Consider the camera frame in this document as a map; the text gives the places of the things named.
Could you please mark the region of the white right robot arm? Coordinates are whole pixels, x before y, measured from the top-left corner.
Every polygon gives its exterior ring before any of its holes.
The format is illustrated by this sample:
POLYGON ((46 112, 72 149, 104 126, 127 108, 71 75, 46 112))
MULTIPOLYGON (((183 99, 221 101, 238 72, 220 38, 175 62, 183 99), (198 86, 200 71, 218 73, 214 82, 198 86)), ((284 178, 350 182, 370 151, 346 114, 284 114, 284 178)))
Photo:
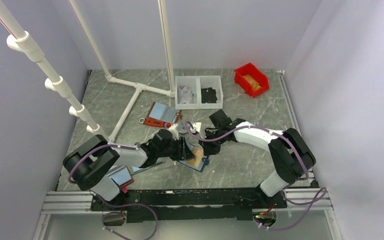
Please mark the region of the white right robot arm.
POLYGON ((218 154, 225 142, 250 144, 270 154, 274 171, 258 185, 255 194, 256 203, 262 208, 269 207, 278 192, 307 178, 316 164, 314 154, 295 128, 272 130, 242 118, 232 120, 223 110, 209 119, 213 127, 205 128, 205 137, 199 140, 205 155, 218 154))

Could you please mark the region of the gold vip card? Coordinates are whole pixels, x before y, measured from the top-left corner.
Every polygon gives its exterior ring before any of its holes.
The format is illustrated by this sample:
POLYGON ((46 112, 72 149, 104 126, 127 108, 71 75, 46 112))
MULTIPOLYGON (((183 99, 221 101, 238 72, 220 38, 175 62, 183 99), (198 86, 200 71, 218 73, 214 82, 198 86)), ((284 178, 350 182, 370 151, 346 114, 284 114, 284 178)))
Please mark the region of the gold vip card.
POLYGON ((202 158, 204 156, 204 151, 201 148, 198 148, 198 147, 194 147, 191 151, 192 151, 194 157, 189 159, 187 161, 187 163, 190 166, 198 168, 201 165, 202 158))

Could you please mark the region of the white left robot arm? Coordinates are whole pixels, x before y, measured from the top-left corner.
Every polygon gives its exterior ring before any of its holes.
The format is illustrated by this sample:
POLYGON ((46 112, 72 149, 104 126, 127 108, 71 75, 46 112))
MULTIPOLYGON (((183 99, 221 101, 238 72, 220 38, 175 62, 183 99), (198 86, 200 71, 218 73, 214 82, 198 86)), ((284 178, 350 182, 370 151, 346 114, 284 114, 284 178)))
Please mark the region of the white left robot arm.
POLYGON ((69 153, 62 161, 68 172, 68 181, 82 191, 92 191, 104 199, 111 210, 124 203, 122 183, 116 182, 110 170, 114 166, 147 168, 160 158, 173 161, 193 159, 195 156, 184 137, 175 138, 166 129, 159 130, 152 138, 134 146, 110 143, 100 134, 69 153))

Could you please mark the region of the navy blue card holder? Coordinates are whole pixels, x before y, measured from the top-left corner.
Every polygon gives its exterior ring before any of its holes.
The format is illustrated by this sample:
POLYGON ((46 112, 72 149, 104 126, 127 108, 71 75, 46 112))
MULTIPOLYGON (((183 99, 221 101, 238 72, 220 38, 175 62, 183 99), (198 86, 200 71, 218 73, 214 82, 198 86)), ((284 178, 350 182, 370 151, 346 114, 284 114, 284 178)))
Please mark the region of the navy blue card holder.
POLYGON ((180 163, 195 171, 202 172, 204 168, 210 163, 209 155, 204 155, 203 148, 198 145, 195 146, 191 143, 186 143, 187 147, 194 154, 194 158, 188 160, 181 160, 180 163))

